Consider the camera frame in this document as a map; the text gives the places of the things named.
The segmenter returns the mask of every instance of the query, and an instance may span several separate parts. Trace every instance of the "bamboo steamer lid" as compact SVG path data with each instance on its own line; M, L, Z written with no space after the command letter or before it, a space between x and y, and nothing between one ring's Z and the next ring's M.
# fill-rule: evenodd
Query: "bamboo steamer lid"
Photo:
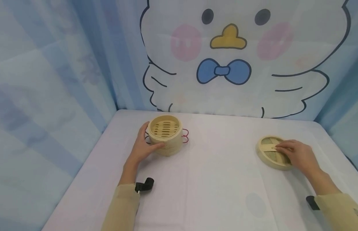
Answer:
M283 139L277 136L265 136L261 138L257 145L257 155L263 163L277 170L290 170L293 165L288 156L275 150L275 146L283 142Z
M172 115L154 118L148 124L148 135L152 144L165 143L165 147L156 152L162 156L172 156L181 150L183 145L183 126L181 121Z

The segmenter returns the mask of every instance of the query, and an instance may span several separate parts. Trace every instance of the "bird eye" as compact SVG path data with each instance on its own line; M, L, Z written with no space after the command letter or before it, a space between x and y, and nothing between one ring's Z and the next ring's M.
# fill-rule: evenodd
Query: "bird eye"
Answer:
M213 11L211 9L207 9L203 11L202 14L202 22L203 24L207 25L210 24L213 20Z
M271 17L270 10L263 9L257 12L256 16L254 17L254 22L257 25L264 25L266 24Z

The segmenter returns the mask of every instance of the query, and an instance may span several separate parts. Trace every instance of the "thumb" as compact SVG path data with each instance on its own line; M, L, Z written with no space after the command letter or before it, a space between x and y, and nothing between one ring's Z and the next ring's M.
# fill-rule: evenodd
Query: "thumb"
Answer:
M276 151L284 153L286 156L288 156L289 159L291 158L291 155L293 155L293 153L286 148L278 147L278 148L276 148Z
M157 144L149 146L149 150L152 152L152 151L156 151L160 148L164 148L164 147L165 147L164 143L157 143Z

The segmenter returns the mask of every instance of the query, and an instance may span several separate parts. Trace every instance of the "left hand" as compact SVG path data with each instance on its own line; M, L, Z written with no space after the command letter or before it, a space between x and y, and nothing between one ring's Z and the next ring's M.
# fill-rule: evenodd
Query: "left hand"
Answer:
M146 143L145 135L148 124L149 122L145 122L145 124L143 124L139 129L137 139L135 140L132 152L130 153L126 163L139 165L139 163L147 158L152 152L165 147L164 143L158 143L154 145L149 145Z

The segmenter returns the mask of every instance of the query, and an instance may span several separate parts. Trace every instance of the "white tablecloth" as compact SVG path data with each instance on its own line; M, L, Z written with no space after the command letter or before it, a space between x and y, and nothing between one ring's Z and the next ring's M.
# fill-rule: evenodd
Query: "white tablecloth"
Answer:
M138 129L160 112L119 110L46 223L43 231L98 231ZM274 170L256 155L266 135L312 146L321 168L358 203L358 172L315 122L173 114L189 130L189 143L171 157L150 156L137 182L142 194L135 231L326 231L310 210L312 187L297 170Z

